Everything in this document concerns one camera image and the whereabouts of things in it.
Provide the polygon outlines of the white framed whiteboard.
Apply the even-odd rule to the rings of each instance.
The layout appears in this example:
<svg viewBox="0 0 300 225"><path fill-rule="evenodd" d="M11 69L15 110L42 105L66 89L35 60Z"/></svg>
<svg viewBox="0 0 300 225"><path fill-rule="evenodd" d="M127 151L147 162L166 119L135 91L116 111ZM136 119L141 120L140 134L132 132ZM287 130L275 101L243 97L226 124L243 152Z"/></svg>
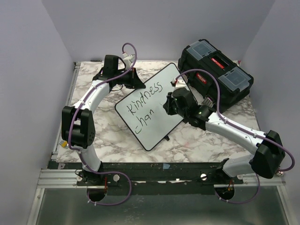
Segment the white framed whiteboard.
<svg viewBox="0 0 300 225"><path fill-rule="evenodd" d="M144 82L145 88L130 92L115 105L115 110L146 151L151 151L183 120L170 116L163 108L167 94L174 90L171 81L179 75L169 63Z"/></svg>

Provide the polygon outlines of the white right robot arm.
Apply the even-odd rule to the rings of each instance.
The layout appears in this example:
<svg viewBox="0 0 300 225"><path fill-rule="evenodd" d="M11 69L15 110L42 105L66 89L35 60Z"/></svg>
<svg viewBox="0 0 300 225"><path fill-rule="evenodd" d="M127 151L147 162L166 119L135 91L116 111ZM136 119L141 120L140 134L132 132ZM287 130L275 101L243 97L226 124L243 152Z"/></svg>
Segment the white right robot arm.
<svg viewBox="0 0 300 225"><path fill-rule="evenodd" d="M226 117L219 117L213 108L199 105L186 88L169 92L163 108L168 115L179 115L185 123L225 137L249 152L244 157L224 159L215 170L218 182L225 184L233 177L249 173L271 179L279 170L285 152L279 147L282 143L277 132L252 130Z"/></svg>

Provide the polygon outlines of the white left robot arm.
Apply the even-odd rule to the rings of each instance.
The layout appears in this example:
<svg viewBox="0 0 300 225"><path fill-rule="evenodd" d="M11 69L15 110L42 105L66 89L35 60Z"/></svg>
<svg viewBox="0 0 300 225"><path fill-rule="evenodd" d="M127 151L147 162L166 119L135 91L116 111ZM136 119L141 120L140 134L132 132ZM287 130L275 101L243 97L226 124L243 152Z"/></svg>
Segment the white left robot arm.
<svg viewBox="0 0 300 225"><path fill-rule="evenodd" d="M62 109L61 138L75 150L82 162L81 177L93 185L103 182L103 166L97 157L93 142L96 136L93 114L101 101L116 85L128 89L144 89L134 67L136 56L123 53L122 57L106 55L104 65L92 78L91 87L73 106Z"/></svg>

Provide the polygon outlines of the black red toolbox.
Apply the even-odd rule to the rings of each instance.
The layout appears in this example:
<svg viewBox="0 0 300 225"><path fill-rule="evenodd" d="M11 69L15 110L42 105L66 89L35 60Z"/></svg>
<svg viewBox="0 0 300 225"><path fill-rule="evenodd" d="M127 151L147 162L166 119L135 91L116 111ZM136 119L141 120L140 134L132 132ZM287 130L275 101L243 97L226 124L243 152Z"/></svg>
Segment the black red toolbox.
<svg viewBox="0 0 300 225"><path fill-rule="evenodd" d="M185 47L178 60L182 73L190 69L202 69L217 80L220 88L220 109L224 113L250 93L254 78L225 56L206 39L199 39ZM204 99L217 107L217 87L212 78L203 72L186 73L187 82Z"/></svg>

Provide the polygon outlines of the yellow small object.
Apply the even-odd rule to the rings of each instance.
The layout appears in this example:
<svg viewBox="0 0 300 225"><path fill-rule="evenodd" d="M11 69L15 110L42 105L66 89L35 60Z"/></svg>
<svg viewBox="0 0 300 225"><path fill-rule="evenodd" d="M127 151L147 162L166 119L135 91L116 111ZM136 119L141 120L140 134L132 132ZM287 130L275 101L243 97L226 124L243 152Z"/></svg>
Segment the yellow small object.
<svg viewBox="0 0 300 225"><path fill-rule="evenodd" d="M65 149L68 148L68 142L67 141L62 140L62 141L59 142L59 145L61 147L65 148Z"/></svg>

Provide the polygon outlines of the copper pipe fitting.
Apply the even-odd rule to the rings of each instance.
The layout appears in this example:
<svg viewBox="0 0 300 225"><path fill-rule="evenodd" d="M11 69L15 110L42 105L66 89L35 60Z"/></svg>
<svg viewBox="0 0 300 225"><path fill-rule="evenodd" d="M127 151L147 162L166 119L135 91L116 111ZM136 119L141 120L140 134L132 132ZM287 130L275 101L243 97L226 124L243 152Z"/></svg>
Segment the copper pipe fitting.
<svg viewBox="0 0 300 225"><path fill-rule="evenodd" d="M277 172L277 176L280 176L280 177L284 176L284 174L285 174L285 173L284 173L283 171L278 171L278 172Z"/></svg>

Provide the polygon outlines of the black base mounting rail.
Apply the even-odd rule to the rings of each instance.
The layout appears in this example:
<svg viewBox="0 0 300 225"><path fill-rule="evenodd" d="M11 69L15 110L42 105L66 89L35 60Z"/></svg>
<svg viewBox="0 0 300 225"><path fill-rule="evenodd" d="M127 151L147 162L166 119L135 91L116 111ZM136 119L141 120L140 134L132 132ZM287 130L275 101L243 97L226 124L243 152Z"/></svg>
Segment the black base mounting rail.
<svg viewBox="0 0 300 225"><path fill-rule="evenodd" d="M220 179L215 176L219 163L103 163L105 173L100 182L81 177L80 163L66 163L64 169L53 169L57 180L70 179L73 188L85 188L108 195L213 195L220 185L229 193L243 182L236 177Z"/></svg>

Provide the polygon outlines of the aluminium frame rail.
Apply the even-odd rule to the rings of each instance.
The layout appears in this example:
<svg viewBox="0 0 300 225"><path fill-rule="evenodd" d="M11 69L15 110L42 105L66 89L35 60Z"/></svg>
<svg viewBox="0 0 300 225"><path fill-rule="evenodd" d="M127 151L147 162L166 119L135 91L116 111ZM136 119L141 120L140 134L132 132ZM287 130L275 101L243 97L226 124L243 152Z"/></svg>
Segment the aluminium frame rail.
<svg viewBox="0 0 300 225"><path fill-rule="evenodd" d="M69 91L68 91L67 100L66 100L65 105L69 105L71 103L72 96L73 96L73 93L74 93L74 90L75 90L76 80L77 80L78 73L79 73L80 66L81 66L81 62L74 62L74 65L75 66L74 66L74 71L73 71L73 75L72 75L72 80L71 80L71 84L70 84L70 88L69 88ZM61 170L61 169L64 169L64 167L65 167L64 163L57 163L56 162L57 156L58 156L58 153L59 153L59 149L61 147L60 142L61 142L61 123L60 123L58 133L57 133L56 138L55 138L55 143L54 143L54 146L53 146L53 149L52 149L52 152L51 152L50 161L48 162L47 167L45 169L46 171L49 170L48 169L49 165L54 166L54 168L50 169L50 170Z"/></svg>

